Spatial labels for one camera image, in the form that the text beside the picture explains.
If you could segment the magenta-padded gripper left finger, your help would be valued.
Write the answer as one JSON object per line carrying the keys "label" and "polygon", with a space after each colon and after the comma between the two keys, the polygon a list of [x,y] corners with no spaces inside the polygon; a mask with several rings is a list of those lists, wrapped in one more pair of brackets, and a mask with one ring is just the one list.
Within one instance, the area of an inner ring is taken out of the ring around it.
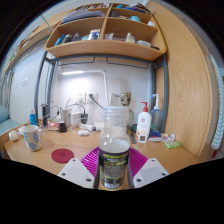
{"label": "magenta-padded gripper left finger", "polygon": [[85,154],[81,159],[72,158],[58,176],[84,188],[99,187],[99,148]]}

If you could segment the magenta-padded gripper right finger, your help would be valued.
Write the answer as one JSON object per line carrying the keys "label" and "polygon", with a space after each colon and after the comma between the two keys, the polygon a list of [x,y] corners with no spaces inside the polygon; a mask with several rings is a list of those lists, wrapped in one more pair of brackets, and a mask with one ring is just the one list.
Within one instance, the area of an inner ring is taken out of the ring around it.
{"label": "magenta-padded gripper right finger", "polygon": [[129,149],[127,174],[130,189],[141,188],[169,175],[156,158],[148,159],[133,147]]}

